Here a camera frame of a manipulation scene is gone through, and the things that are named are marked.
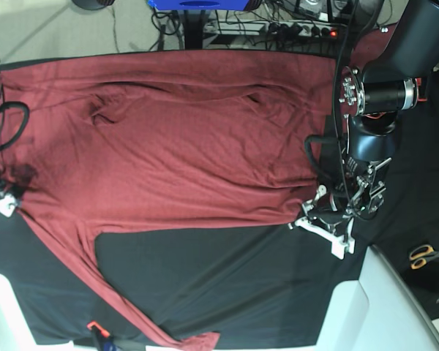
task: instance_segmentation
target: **silver metal ring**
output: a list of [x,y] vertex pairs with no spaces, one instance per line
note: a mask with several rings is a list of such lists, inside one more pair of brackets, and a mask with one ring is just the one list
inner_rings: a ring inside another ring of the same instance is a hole
[[413,84],[413,79],[407,79],[403,83],[405,84],[405,103],[403,104],[402,110],[408,110],[413,107],[415,85]]
[[364,91],[364,84],[359,81],[359,79],[356,77],[356,80],[358,81],[358,115],[362,115],[364,113],[364,109],[366,107],[366,93]]

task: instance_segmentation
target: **power strip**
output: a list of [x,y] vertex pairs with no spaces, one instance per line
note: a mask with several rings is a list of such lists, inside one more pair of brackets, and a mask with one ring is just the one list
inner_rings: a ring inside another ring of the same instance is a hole
[[325,39],[340,38],[344,31],[344,26],[335,23],[321,23],[311,20],[288,20],[279,23],[270,23],[260,20],[242,20],[237,23],[220,20],[210,20],[204,27],[206,34],[221,35],[247,35],[260,36],[265,34],[277,34],[279,31],[292,34],[294,37],[313,38],[321,37]]

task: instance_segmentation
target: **shirt sleeve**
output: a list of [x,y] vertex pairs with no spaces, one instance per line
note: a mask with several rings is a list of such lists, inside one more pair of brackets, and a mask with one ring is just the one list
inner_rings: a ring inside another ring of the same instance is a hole
[[163,347],[185,351],[214,349],[220,337],[218,333],[205,333],[177,341],[118,294],[97,268],[94,251],[96,235],[82,219],[61,206],[58,200],[45,193],[30,191],[23,201],[20,213],[39,239],[63,264],[152,341]]

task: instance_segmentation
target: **floor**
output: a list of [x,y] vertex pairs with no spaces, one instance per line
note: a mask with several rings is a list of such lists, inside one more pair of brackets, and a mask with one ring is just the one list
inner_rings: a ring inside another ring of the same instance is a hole
[[[397,22],[407,2],[386,0],[379,24]],[[70,0],[0,0],[1,62],[147,51],[158,40],[150,17],[144,0],[118,0],[100,11]],[[178,50],[179,40],[168,37],[165,49]],[[435,325],[439,330],[439,320]]]

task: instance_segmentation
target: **white clamp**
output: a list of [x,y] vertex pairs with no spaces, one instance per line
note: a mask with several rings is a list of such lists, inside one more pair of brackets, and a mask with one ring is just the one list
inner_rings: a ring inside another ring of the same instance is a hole
[[345,236],[335,236],[334,234],[327,232],[325,229],[313,225],[310,220],[306,217],[302,217],[294,222],[294,225],[296,227],[301,227],[311,233],[317,234],[321,236],[322,238],[328,240],[331,242],[331,253],[338,257],[339,259],[343,260],[345,258],[346,253],[354,254],[354,246],[355,246],[355,240],[351,236],[351,229],[353,228],[353,221],[354,219],[350,219],[350,222],[348,223],[348,228],[350,234],[348,235],[348,241],[345,242]]
[[18,200],[13,195],[6,193],[0,199],[0,213],[5,217],[11,217],[18,205]]
[[331,243],[331,253],[343,260],[345,258],[345,254],[354,254],[354,246],[355,240],[351,236],[351,232],[353,231],[353,223],[354,218],[351,218],[348,221],[348,225],[346,227],[346,235],[336,236],[336,231],[334,227],[330,227],[329,230],[325,230],[318,225],[314,225],[311,222],[311,219],[307,217],[308,211],[312,210],[316,205],[319,199],[324,197],[327,193],[327,188],[324,185],[320,185],[317,189],[317,194],[313,200],[306,201],[303,203],[302,208],[306,214],[306,216],[301,217],[293,224],[289,224],[289,228],[293,229],[294,227],[301,227],[311,233],[317,234],[322,238],[330,241]]

